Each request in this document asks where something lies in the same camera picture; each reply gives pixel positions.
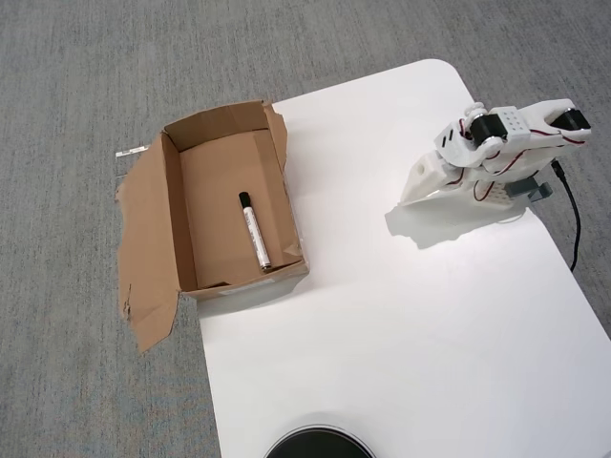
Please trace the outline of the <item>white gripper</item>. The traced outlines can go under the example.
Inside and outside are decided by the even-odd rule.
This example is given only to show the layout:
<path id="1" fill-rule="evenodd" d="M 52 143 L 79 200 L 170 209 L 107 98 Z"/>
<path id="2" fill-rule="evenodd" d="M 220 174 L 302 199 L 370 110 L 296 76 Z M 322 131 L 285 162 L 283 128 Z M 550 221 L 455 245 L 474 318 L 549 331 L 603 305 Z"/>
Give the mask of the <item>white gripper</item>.
<path id="1" fill-rule="evenodd" d="M 449 192 L 438 189 L 454 180 L 456 180 L 456 168 L 437 151 L 430 151 L 421 156 L 412 167 L 412 184 L 405 185 L 398 204 L 410 206 L 445 198 Z"/>

